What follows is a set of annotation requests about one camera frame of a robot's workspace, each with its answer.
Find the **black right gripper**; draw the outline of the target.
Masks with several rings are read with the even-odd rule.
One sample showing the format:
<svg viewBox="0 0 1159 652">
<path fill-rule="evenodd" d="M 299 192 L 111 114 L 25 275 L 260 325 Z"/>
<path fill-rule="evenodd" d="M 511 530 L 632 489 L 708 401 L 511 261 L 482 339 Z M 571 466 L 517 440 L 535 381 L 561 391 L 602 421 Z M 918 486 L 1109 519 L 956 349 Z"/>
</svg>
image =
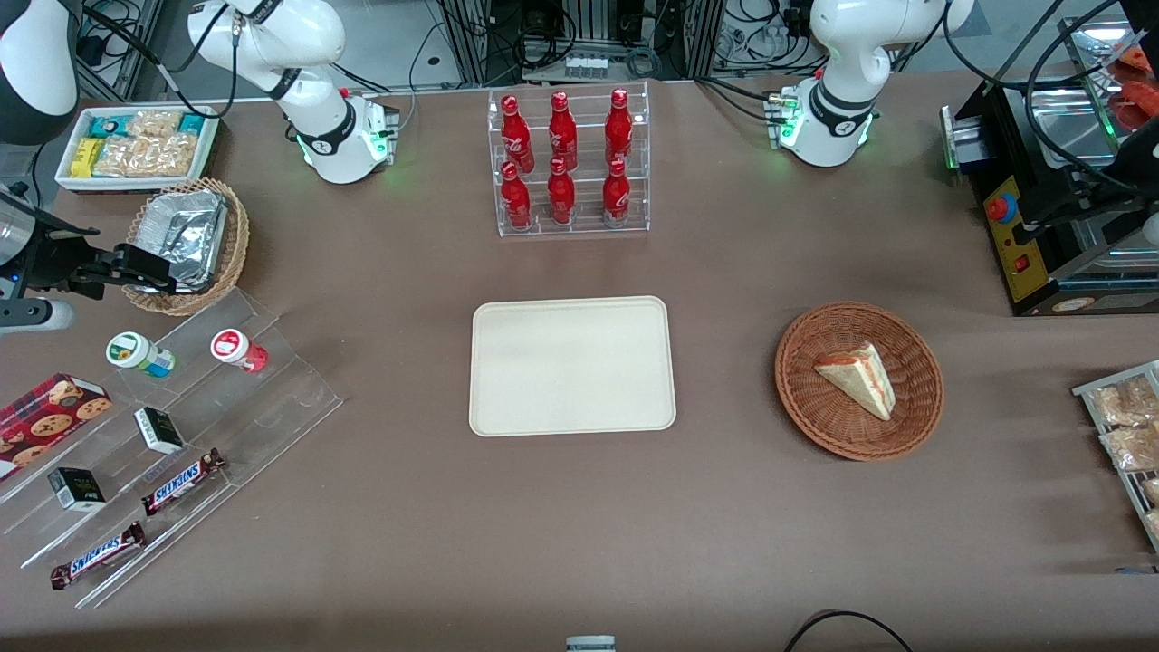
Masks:
<svg viewBox="0 0 1159 652">
<path fill-rule="evenodd" d="M 88 244 L 88 236 L 100 233 L 99 228 L 35 227 L 25 246 L 25 290 L 71 292 L 95 301 L 102 300 L 105 286 L 136 286 L 140 292 L 162 294 L 177 292 L 177 281 L 169 274 L 169 261 L 134 244 L 117 244 L 112 252 Z"/>
</svg>

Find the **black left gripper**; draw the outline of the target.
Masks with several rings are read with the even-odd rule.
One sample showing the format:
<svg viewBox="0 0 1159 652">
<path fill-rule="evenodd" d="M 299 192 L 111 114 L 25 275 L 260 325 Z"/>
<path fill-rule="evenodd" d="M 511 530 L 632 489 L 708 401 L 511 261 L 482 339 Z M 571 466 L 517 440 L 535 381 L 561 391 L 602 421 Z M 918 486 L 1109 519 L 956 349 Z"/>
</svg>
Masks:
<svg viewBox="0 0 1159 652">
<path fill-rule="evenodd" d="M 1158 116 L 1118 145 L 1111 164 L 1111 178 L 1121 189 L 1105 182 L 1060 181 L 1021 183 L 1016 212 L 1020 224 L 1011 228 L 1018 246 L 1047 235 L 1049 227 L 1105 219 L 1094 232 L 1109 246 L 1118 246 L 1143 225 L 1143 208 L 1156 208 L 1158 195 Z"/>
</svg>

